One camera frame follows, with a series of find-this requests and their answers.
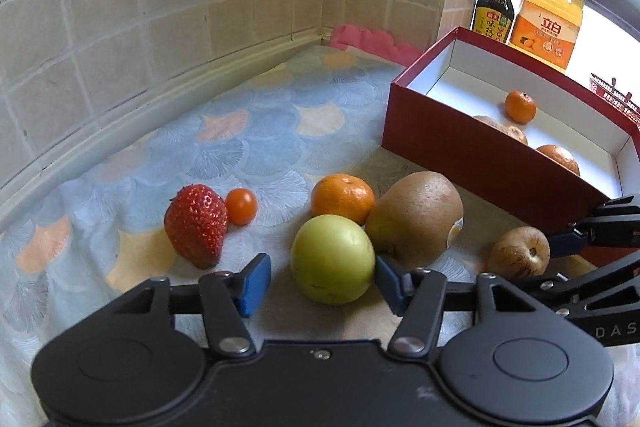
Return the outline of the brown kiwi with sticker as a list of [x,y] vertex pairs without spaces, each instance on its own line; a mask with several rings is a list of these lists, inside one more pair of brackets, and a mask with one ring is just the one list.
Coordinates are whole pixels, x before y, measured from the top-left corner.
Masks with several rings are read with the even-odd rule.
[[390,187],[364,229],[377,254],[414,269],[435,262],[463,225],[463,202],[454,184],[438,172],[419,171]]

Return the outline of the large green apple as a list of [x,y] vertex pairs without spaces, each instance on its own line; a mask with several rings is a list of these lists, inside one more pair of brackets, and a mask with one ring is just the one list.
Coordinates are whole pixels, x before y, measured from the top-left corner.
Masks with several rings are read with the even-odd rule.
[[291,271],[299,290],[315,303],[343,306],[363,296],[373,282],[375,253],[355,221],[337,215],[313,217],[294,237]]

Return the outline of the small cherry tomato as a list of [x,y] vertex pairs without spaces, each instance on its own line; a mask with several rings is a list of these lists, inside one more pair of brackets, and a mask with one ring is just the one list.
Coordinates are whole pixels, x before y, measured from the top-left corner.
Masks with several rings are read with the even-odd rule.
[[234,188],[226,197],[228,218],[232,225],[248,225],[257,215],[258,202],[247,188]]

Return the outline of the red strawberry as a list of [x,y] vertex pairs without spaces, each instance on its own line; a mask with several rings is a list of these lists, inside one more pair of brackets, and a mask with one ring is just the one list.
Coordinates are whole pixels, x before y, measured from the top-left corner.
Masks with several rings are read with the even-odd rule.
[[176,253],[201,270],[220,261],[228,223],[226,203],[204,184],[183,187],[170,200],[164,217],[164,229]]

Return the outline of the mandarin orange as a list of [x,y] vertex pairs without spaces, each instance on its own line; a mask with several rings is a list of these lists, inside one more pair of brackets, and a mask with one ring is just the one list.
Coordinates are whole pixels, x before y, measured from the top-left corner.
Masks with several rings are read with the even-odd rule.
[[506,116],[518,124],[528,124],[537,113],[534,100],[523,91],[511,91],[504,100]]

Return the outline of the large orange in box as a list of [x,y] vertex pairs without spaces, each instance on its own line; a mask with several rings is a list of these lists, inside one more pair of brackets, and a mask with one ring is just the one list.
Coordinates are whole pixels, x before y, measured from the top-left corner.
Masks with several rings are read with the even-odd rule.
[[539,153],[544,154],[548,158],[554,160],[562,167],[570,170],[572,173],[575,173],[576,176],[580,176],[580,169],[577,160],[574,155],[570,153],[565,147],[554,145],[554,144],[546,144],[537,147]]

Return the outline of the brown kiwi in box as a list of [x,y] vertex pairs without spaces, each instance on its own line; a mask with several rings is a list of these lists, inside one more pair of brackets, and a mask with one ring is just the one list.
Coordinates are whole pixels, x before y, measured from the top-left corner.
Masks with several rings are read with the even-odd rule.
[[484,124],[488,124],[488,126],[490,126],[491,128],[494,128],[506,135],[509,135],[511,138],[518,140],[518,142],[521,142],[525,145],[528,144],[526,135],[518,127],[511,126],[510,124],[500,124],[500,122],[496,121],[494,118],[483,116],[483,115],[476,115],[475,119],[478,121],[484,122]]

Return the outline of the red plastic basket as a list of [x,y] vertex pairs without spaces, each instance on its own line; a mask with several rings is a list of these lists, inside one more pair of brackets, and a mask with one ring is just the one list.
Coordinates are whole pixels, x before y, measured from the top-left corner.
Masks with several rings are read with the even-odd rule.
[[639,106],[632,101],[632,93],[623,93],[618,90],[615,78],[606,81],[597,75],[591,74],[589,82],[591,91],[599,98],[603,98],[605,102],[614,106],[635,124],[640,124]]

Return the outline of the floral blue tablecloth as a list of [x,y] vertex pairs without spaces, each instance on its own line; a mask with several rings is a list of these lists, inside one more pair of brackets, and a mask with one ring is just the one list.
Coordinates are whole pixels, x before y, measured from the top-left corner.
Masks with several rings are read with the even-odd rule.
[[200,271],[171,247],[163,219],[180,188],[246,188],[255,219],[231,228],[220,267],[271,257],[273,282],[247,326],[266,338],[387,341],[397,325],[377,291],[342,307],[297,289],[288,251],[314,184],[331,173],[376,195],[416,171],[384,150],[398,67],[314,46],[168,122],[55,187],[1,231],[1,421],[39,426],[32,359],[50,339],[150,277],[189,284]]

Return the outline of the red cardboard box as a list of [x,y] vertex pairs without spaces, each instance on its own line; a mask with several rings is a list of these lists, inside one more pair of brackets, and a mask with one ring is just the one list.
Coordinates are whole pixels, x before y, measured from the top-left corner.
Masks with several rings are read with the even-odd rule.
[[[536,103],[528,124],[506,116],[511,91]],[[528,144],[476,115],[520,128]],[[546,144],[569,150],[580,176],[539,153]],[[632,120],[536,58],[461,27],[392,82],[382,145],[547,233],[639,192],[639,128]]]

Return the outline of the yellow detergent jug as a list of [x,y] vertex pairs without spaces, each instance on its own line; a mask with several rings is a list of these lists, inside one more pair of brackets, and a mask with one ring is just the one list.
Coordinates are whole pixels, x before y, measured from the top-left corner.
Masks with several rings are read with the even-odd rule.
[[584,6],[585,0],[521,0],[509,46],[566,72]]

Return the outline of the pink cloth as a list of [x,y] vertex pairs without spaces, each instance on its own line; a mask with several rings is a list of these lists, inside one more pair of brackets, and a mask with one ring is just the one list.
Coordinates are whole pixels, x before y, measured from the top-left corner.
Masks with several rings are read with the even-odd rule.
[[423,54],[411,44],[397,43],[386,31],[372,31],[351,24],[334,28],[329,46],[339,50],[355,48],[402,66],[410,66]]

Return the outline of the dark soy sauce bottle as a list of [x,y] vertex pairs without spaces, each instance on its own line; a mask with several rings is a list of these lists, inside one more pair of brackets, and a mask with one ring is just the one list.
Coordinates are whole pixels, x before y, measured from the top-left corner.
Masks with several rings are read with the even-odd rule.
[[491,40],[506,43],[514,17],[512,0],[477,0],[472,31]]

